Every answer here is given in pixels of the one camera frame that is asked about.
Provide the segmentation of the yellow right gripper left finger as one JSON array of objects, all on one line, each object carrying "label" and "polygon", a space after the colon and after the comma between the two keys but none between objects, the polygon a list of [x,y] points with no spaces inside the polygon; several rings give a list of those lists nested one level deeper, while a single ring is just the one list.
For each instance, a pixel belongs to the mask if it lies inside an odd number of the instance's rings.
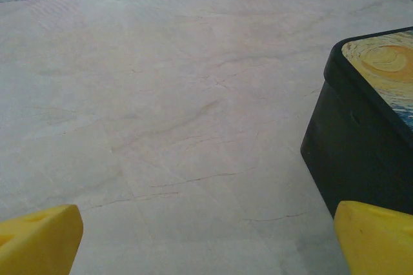
[{"label": "yellow right gripper left finger", "polygon": [[76,205],[1,222],[1,274],[69,274],[83,236]]}]

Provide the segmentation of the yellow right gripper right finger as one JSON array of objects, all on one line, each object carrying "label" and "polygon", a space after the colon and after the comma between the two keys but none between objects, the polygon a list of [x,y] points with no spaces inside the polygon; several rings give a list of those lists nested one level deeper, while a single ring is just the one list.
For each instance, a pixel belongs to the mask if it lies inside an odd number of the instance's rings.
[{"label": "yellow right gripper right finger", "polygon": [[351,274],[412,274],[412,215],[342,201],[334,230]]}]

